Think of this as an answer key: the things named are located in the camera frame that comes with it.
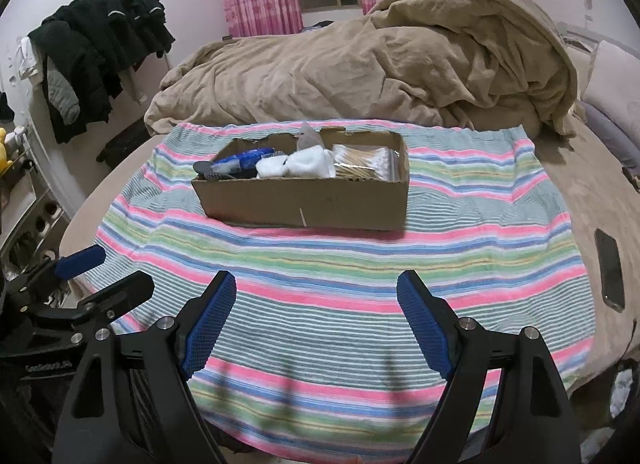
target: black smartphone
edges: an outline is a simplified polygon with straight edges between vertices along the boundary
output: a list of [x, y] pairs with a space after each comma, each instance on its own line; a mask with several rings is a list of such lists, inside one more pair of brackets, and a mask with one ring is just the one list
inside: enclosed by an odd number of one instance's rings
[[622, 312], [625, 309], [625, 286], [622, 282], [618, 243], [600, 229], [596, 229], [594, 236], [600, 262], [602, 299], [613, 310]]

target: bolt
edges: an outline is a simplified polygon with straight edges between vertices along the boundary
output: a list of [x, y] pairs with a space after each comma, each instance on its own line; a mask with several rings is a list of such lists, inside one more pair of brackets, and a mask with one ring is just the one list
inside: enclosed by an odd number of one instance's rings
[[109, 334], [110, 334], [109, 329], [100, 329], [98, 330], [98, 332], [95, 333], [95, 338], [98, 341], [104, 341], [109, 337]]
[[538, 339], [540, 331], [535, 327], [524, 327], [524, 335], [529, 339]]
[[163, 316], [161, 317], [156, 325], [158, 325], [159, 329], [167, 330], [174, 326], [175, 320], [171, 316]]
[[476, 320], [474, 320], [473, 318], [469, 318], [468, 316], [460, 318], [460, 326], [464, 330], [473, 330], [477, 325], [478, 323], [476, 323]]

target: yellow plush toy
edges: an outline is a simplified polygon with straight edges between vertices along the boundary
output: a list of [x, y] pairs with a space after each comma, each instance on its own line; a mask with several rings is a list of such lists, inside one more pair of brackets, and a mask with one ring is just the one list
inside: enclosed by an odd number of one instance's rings
[[14, 162], [7, 160], [6, 148], [4, 147], [4, 138], [6, 137], [6, 130], [0, 128], [0, 174], [3, 174]]

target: cardboard box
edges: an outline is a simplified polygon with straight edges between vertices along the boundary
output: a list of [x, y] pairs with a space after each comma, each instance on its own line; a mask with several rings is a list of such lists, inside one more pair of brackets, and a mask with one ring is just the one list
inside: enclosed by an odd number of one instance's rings
[[[334, 144], [388, 146], [399, 154], [399, 181], [374, 179], [237, 179], [191, 181], [207, 216], [243, 224], [331, 227], [391, 231], [404, 229], [409, 160], [402, 136], [395, 132], [320, 131], [326, 148]], [[233, 139], [214, 160], [254, 148], [271, 147], [292, 154], [297, 137], [272, 134], [264, 139]]]

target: striped bed sheet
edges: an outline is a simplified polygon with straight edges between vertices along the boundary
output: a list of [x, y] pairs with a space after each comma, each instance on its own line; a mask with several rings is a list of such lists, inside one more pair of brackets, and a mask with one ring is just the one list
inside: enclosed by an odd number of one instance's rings
[[[98, 229], [107, 259], [87, 273], [90, 288], [135, 270], [156, 284], [151, 300], [118, 320], [120, 332], [176, 315], [217, 270], [236, 277], [236, 304], [189, 383], [207, 420], [284, 458], [404, 461], [445, 384], [396, 300], [405, 269], [488, 329], [538, 327], [565, 386], [575, 381], [594, 333], [590, 286], [566, 205], [522, 128], [311, 125], [403, 135], [411, 177], [404, 232], [241, 227], [204, 216], [190, 184], [195, 161], [234, 137], [296, 132], [301, 123], [176, 126]], [[488, 423], [498, 378], [488, 373], [474, 430]]]

